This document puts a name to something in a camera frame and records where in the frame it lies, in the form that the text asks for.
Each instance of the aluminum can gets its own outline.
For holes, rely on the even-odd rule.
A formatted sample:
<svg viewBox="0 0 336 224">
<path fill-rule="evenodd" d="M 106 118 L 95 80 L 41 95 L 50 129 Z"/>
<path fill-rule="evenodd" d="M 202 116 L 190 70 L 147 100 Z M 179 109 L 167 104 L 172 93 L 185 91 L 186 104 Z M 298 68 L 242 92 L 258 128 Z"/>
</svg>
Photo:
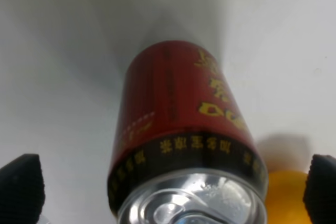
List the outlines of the aluminum can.
<svg viewBox="0 0 336 224">
<path fill-rule="evenodd" d="M 265 224 L 267 169 L 221 68 L 164 41 L 131 63 L 108 196 L 118 223 Z"/>
</svg>

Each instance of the black label band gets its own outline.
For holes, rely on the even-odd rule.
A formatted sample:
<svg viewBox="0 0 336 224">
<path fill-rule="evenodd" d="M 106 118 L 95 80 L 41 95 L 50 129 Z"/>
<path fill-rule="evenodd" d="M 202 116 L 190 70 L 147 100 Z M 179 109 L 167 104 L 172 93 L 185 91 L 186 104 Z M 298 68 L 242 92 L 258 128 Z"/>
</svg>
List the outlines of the black label band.
<svg viewBox="0 0 336 224">
<path fill-rule="evenodd" d="M 145 143 L 114 167 L 108 179 L 112 212 L 116 214 L 127 196 L 144 182 L 187 168 L 225 171 L 249 183 L 261 196 L 266 194 L 267 169 L 245 144 L 210 132 L 179 133 Z"/>
</svg>

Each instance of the white background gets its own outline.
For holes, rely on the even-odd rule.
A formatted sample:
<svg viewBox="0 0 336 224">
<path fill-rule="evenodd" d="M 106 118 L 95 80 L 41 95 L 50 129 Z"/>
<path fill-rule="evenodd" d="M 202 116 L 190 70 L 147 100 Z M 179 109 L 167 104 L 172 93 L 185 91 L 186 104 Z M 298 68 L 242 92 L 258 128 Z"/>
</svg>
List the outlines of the white background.
<svg viewBox="0 0 336 224">
<path fill-rule="evenodd" d="M 221 62 L 270 169 L 307 170 L 312 153 L 336 156 L 335 5 L 0 0 L 0 165 L 40 154 L 51 223 L 114 223 L 106 177 L 124 73 L 151 43 L 186 39 Z"/>
</svg>

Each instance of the orange fruit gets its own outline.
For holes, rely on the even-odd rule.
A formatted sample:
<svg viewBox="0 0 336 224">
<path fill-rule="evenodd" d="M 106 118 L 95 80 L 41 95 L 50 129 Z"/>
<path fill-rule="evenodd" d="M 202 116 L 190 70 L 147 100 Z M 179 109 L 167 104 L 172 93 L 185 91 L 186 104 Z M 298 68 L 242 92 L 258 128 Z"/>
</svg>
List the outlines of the orange fruit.
<svg viewBox="0 0 336 224">
<path fill-rule="evenodd" d="M 266 209 L 268 224 L 311 224 L 303 203 L 307 174 L 295 171 L 270 173 Z"/>
</svg>

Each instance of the red label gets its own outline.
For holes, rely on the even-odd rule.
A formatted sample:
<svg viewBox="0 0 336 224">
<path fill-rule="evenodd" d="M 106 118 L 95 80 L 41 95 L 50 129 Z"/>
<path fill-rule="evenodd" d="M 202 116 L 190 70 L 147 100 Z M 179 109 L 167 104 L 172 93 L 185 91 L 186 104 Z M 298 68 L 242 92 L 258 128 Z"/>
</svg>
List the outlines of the red label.
<svg viewBox="0 0 336 224">
<path fill-rule="evenodd" d="M 166 41 L 141 52 L 128 70 L 122 99 L 113 164 L 174 132 L 214 132 L 254 149 L 221 69 L 197 45 Z"/>
</svg>

